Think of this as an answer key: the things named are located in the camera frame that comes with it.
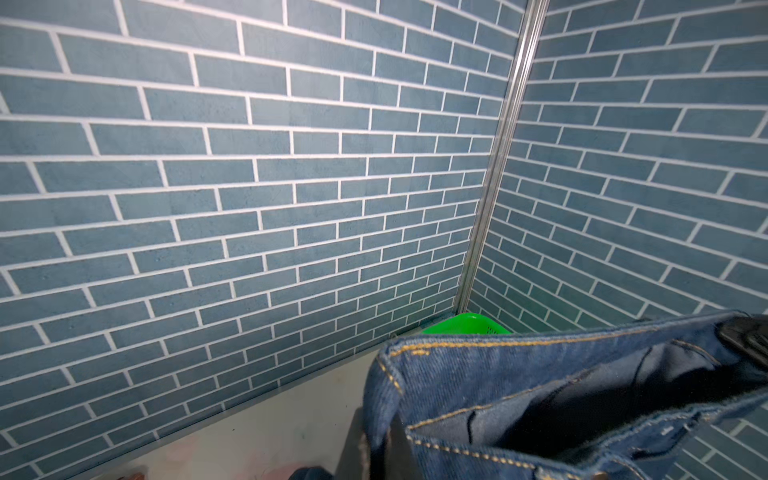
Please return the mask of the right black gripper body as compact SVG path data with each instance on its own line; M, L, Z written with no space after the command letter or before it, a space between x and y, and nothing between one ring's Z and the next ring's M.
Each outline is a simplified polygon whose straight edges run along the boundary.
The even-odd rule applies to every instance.
M767 317L742 316L718 327L718 338L760 368L767 367Z

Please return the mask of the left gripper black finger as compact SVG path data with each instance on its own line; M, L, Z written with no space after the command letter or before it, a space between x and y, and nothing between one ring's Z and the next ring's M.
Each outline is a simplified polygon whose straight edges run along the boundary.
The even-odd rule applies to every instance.
M335 480L369 479L369 443L363 428L361 408L354 412L333 478Z

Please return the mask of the green plastic basket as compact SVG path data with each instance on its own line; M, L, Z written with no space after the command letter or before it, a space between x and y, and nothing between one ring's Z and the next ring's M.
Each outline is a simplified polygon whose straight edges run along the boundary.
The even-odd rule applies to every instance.
M510 335L505 327L483 315L463 313L426 328L425 335Z

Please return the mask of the dark blue denim skirt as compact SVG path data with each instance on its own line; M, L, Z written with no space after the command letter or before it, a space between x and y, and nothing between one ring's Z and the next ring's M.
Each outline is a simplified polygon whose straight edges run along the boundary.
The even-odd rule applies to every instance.
M375 358L369 479L660 479L702 428L767 400L718 311L536 335L420 335Z

